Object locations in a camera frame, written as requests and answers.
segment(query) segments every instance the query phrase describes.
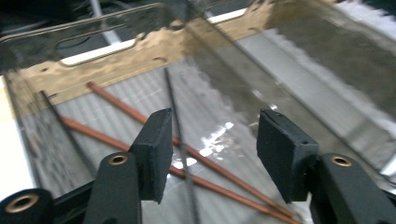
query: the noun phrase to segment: wooden stick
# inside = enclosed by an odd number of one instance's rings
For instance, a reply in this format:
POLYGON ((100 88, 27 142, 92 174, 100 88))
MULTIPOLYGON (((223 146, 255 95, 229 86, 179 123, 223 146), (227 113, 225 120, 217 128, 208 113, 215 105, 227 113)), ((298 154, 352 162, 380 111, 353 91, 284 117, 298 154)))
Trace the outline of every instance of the wooden stick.
MULTIPOLYGON (((101 96, 102 98, 104 98, 105 100, 107 100, 108 102, 113 104, 118 109, 122 110, 124 113, 129 115, 131 118, 136 119, 137 121, 139 121, 142 124, 146 123, 147 118, 143 114, 141 114, 137 110, 131 108, 130 106, 125 104, 123 101, 121 101, 119 98, 117 98, 116 96, 114 96, 114 95, 110 94, 109 92, 105 91, 103 88, 101 88, 100 86, 98 86, 94 82, 88 82, 87 83, 87 87, 90 88, 97 95, 101 96)), ((177 137, 175 137, 175 136, 173 136, 173 144, 175 145, 175 147, 179 146, 179 141, 178 141, 177 137)), ((250 192, 252 195, 256 196, 260 200, 268 203, 269 205, 271 205, 273 208, 275 208, 276 210, 278 210, 279 212, 281 212, 285 216, 292 217, 292 213, 290 211, 288 211, 286 208, 284 208, 283 206, 281 206, 277 202, 273 201, 272 199, 270 199, 269 197, 267 197, 263 193, 259 192, 257 189, 251 187, 248 183, 246 183, 245 181, 243 181, 242 179, 240 179, 236 175, 233 175, 231 172, 229 172, 226 169, 224 169, 223 167, 219 166, 218 164, 216 164, 215 162, 213 162, 209 158, 206 158, 206 157, 202 156, 193 147, 191 147, 191 146, 186 144, 185 148, 187 150, 187 153, 189 153, 189 155, 191 157, 195 158, 196 160, 198 160, 199 162, 201 162, 202 164, 204 164, 205 166, 207 166, 211 170, 213 170, 213 171, 217 172, 218 174, 223 175, 224 177, 226 177, 229 180, 233 181, 236 185, 238 185, 242 189, 246 190, 247 192, 250 192)))
MULTIPOLYGON (((98 131, 90 128, 90 127, 87 127, 87 126, 81 124, 81 123, 78 123, 78 122, 76 122, 76 121, 74 121, 72 119, 69 119, 69 118, 66 118, 66 117, 62 117, 62 120, 64 121, 64 124, 67 127, 69 127, 70 129, 72 129, 74 131, 77 131, 79 133, 86 134, 89 137, 92 137, 92 138, 94 138, 94 139, 96 139, 96 140, 98 140, 100 142, 103 142, 103 143, 105 143, 105 144, 107 144, 107 145, 109 145, 111 147, 117 148, 117 149, 119 149, 121 151, 128 151, 129 148, 130 148, 129 145, 127 145, 127 144, 125 144, 125 143, 123 143, 123 142, 121 142, 121 141, 119 141, 119 140, 117 140, 115 138, 107 136, 104 133, 100 133, 100 132, 98 132, 98 131)), ((185 178, 184 171, 177 169, 173 165, 171 165, 171 167, 169 168, 169 173, 171 175, 177 176, 179 178, 185 178)), ((201 186, 201 187, 203 187, 205 189, 209 189, 209 190, 211 190, 213 192, 216 192, 217 194, 223 195, 223 196, 225 196, 227 198, 230 198, 230 199, 232 199, 234 201, 237 201, 239 203, 247 205, 247 206, 249 206, 249 207, 251 207, 251 208, 253 208, 253 209, 255 209, 255 210, 259 211, 259 212, 262 212, 262 213, 267 214, 267 215, 272 216, 272 217, 276 217, 276 218, 278 218, 278 219, 280 219, 280 220, 282 220, 282 221, 284 221, 286 223, 291 223, 291 224, 298 224, 299 223, 299 222, 293 220, 290 217, 287 217, 287 216, 285 216, 283 214, 280 214, 277 211, 272 210, 272 209, 270 209, 270 208, 268 208, 268 207, 266 207, 266 206, 264 206, 262 204, 255 203, 255 202, 251 201, 250 199, 247 199, 247 198, 245 198, 245 197, 243 197, 243 196, 241 196, 239 194, 236 194, 236 193, 234 193, 234 192, 232 192, 232 191, 230 191, 228 189, 225 189, 225 188, 222 188, 222 187, 220 187, 218 185, 215 185, 215 184, 213 184, 213 183, 211 183, 211 182, 209 182, 207 180, 202 179, 201 177, 198 177, 196 175, 192 175, 191 179, 192 179, 192 182, 195 185, 201 186)))

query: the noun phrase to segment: copper rod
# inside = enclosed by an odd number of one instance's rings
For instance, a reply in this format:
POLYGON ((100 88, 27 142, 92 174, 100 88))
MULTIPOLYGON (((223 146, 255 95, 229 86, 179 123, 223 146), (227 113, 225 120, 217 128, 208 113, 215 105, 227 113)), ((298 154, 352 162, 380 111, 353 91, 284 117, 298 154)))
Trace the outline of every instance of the copper rod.
MULTIPOLYGON (((74 121, 72 119, 69 119, 69 118, 66 118, 66 117, 62 117, 62 120, 64 121, 64 124, 67 127, 69 127, 70 129, 72 129, 74 131, 77 131, 79 133, 86 134, 89 137, 92 137, 92 138, 94 138, 94 139, 96 139, 96 140, 98 140, 100 142, 103 142, 103 143, 105 143, 105 144, 107 144, 107 145, 109 145, 111 147, 114 147, 114 148, 119 149, 121 151, 128 151, 129 148, 130 148, 129 145, 127 145, 127 144, 125 144, 125 143, 123 143, 123 142, 121 142, 121 141, 119 141, 119 140, 117 140, 115 138, 107 136, 104 133, 100 133, 100 132, 98 132, 98 131, 96 131, 96 130, 88 127, 88 126, 85 126, 85 125, 83 125, 81 123, 78 123, 78 122, 76 122, 76 121, 74 121)), ((180 169, 177 169, 173 165, 171 165, 171 167, 169 168, 169 173, 171 175, 177 176, 179 178, 184 178, 185 177, 184 176, 184 171, 180 170, 180 169)), ((286 223, 291 223, 291 224, 298 224, 299 223, 299 222, 295 221, 294 219, 292 219, 290 217, 287 217, 287 216, 285 216, 283 214, 280 214, 277 211, 272 210, 272 209, 270 209, 270 208, 268 208, 268 207, 266 207, 266 206, 264 206, 262 204, 255 203, 255 202, 251 201, 250 199, 247 199, 247 198, 245 198, 245 197, 243 197, 243 196, 241 196, 241 195, 239 195, 237 193, 234 193, 234 192, 232 192, 232 191, 230 191, 228 189, 222 188, 222 187, 220 187, 220 186, 218 186, 216 184, 213 184, 213 183, 211 183, 211 182, 209 182, 207 180, 204 180, 201 177, 198 177, 196 175, 192 175, 191 179, 192 179, 192 182, 195 185, 201 186, 201 187, 203 187, 205 189, 209 189, 209 190, 211 190, 213 192, 216 192, 217 194, 223 195, 223 196, 225 196, 227 198, 230 198, 230 199, 232 199, 234 201, 237 201, 239 203, 247 205, 247 206, 249 206, 249 207, 251 207, 251 208, 253 208, 253 209, 255 209, 255 210, 259 211, 259 212, 262 212, 262 213, 267 214, 267 215, 272 216, 272 217, 276 217, 276 218, 278 218, 278 219, 280 219, 280 220, 282 220, 282 221, 284 221, 286 223)))
MULTIPOLYGON (((121 101, 116 96, 114 96, 114 95, 110 94, 109 92, 105 91, 102 87, 98 86, 94 82, 88 82, 87 83, 87 87, 90 88, 95 94, 101 96, 102 98, 104 98, 105 100, 107 100, 108 102, 113 104, 118 109, 122 110, 124 113, 126 113, 127 115, 129 115, 133 119, 136 119, 137 121, 139 121, 142 124, 146 123, 146 121, 147 121, 146 116, 141 114, 139 111, 131 108, 129 105, 125 104, 123 101, 121 101)), ((179 146, 179 141, 178 141, 177 137, 175 137, 175 136, 173 136, 173 144, 175 145, 175 147, 179 146)), ((213 171, 217 172, 218 174, 223 175, 227 179, 233 181, 236 185, 238 185, 242 189, 245 189, 247 192, 250 192, 252 195, 256 196, 260 200, 268 203, 269 205, 274 207, 276 210, 278 210, 279 212, 283 213, 285 216, 292 217, 292 213, 290 211, 288 211, 286 208, 284 208, 283 206, 281 206, 277 202, 273 201, 272 199, 270 199, 269 197, 267 197, 263 193, 259 192, 257 189, 251 187, 247 182, 243 181, 242 179, 240 179, 236 175, 233 175, 232 173, 230 173, 229 171, 227 171, 223 167, 219 166, 218 164, 216 164, 215 162, 213 162, 209 158, 206 158, 206 157, 202 156, 193 147, 185 144, 185 148, 187 150, 187 153, 189 153, 189 155, 191 157, 195 158, 196 160, 198 160, 199 162, 201 162, 202 164, 204 164, 205 166, 207 166, 211 170, 213 170, 213 171)))

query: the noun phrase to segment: metal grommet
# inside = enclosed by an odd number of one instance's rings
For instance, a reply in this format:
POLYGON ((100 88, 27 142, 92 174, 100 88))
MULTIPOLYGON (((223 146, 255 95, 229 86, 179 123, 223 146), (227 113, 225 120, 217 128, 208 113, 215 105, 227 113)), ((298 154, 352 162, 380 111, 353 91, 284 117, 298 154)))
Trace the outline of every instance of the metal grommet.
POLYGON ((340 166, 351 166, 352 162, 342 157, 332 157, 332 162, 340 166))
POLYGON ((120 165, 120 164, 125 163, 126 161, 128 161, 128 157, 126 157, 124 155, 117 155, 117 156, 110 158, 108 163, 110 163, 112 165, 120 165))
POLYGON ((35 194, 22 195, 9 203, 6 207, 8 213, 19 213, 32 207, 38 201, 38 196, 35 194))

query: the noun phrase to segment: black object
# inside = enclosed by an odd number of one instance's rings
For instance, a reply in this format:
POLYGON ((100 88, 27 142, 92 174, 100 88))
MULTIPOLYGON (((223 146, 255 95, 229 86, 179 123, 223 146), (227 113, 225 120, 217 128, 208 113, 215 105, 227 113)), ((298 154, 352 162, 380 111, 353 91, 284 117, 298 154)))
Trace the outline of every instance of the black object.
POLYGON ((171 109, 164 109, 148 118, 129 152, 102 160, 93 182, 55 201, 44 189, 17 192, 0 202, 0 223, 140 224, 140 200, 161 201, 172 155, 171 109), (33 203, 19 211, 26 202, 33 203), (16 212, 7 209, 12 204, 16 212))
POLYGON ((396 208, 354 160, 318 144, 280 113, 262 110, 257 150, 285 202, 305 201, 317 224, 396 223, 396 208))

